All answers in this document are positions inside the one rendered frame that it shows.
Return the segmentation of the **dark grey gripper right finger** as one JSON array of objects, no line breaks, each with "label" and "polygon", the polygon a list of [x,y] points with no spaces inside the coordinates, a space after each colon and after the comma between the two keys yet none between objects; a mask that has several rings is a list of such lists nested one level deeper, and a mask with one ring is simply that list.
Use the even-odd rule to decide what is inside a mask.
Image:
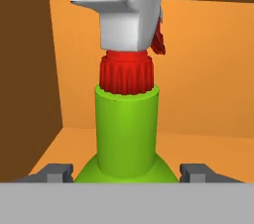
[{"label": "dark grey gripper right finger", "polygon": [[237,179],[216,173],[206,164],[181,164],[180,182],[237,182]]}]

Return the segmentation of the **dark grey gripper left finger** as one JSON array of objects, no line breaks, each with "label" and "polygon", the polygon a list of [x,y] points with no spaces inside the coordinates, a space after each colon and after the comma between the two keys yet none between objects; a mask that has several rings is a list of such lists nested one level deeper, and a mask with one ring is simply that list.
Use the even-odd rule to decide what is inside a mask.
[{"label": "dark grey gripper left finger", "polygon": [[73,182],[73,164],[47,164],[39,172],[18,179],[18,182]]}]

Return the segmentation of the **green spray bottle white nozzle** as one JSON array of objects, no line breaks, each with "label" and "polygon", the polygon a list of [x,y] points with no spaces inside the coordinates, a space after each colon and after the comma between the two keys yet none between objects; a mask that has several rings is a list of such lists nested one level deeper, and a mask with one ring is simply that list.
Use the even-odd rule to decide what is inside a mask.
[{"label": "green spray bottle white nozzle", "polygon": [[156,153],[159,87],[148,50],[166,52],[162,0],[70,0],[99,14],[101,59],[94,88],[97,153],[77,182],[175,182]]}]

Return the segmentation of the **orange wooden cabinet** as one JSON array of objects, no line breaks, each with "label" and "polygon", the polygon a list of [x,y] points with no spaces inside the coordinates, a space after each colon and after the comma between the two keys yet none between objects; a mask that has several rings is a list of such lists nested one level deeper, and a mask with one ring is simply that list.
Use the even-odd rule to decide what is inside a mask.
[{"label": "orange wooden cabinet", "polygon": [[[254,182],[254,0],[166,0],[158,153]],[[98,17],[70,0],[0,0],[0,181],[95,152]]]}]

